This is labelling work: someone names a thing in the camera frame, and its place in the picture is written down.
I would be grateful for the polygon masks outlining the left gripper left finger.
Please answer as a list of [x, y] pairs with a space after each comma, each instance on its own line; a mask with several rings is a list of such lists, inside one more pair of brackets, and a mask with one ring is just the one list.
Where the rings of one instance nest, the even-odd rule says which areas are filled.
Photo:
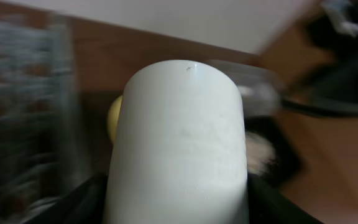
[[107, 182], [107, 175], [94, 175], [26, 224], [101, 224]]

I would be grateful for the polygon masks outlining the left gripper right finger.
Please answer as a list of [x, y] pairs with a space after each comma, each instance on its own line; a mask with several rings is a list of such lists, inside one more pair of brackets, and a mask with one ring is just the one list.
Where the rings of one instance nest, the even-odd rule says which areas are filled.
[[323, 224], [255, 174], [248, 174], [249, 223]]

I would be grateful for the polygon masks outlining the rice leftovers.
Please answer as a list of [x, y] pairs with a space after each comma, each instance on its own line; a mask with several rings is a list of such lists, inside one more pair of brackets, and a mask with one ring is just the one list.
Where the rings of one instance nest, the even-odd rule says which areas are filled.
[[267, 174], [276, 158], [272, 143], [249, 131], [246, 133], [246, 156], [248, 171], [258, 176]]

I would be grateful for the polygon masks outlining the white paper cup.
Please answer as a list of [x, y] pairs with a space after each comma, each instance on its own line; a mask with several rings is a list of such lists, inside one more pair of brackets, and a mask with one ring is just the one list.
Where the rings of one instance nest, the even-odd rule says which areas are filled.
[[104, 223], [232, 223], [246, 192], [242, 98], [209, 65], [167, 60], [126, 84]]

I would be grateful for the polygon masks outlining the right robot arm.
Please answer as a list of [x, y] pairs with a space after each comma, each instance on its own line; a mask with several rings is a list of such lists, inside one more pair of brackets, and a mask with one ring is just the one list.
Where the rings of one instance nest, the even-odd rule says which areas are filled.
[[358, 117], [358, 1], [323, 1], [304, 24], [311, 43], [336, 61], [320, 65], [283, 93], [282, 106], [314, 117]]

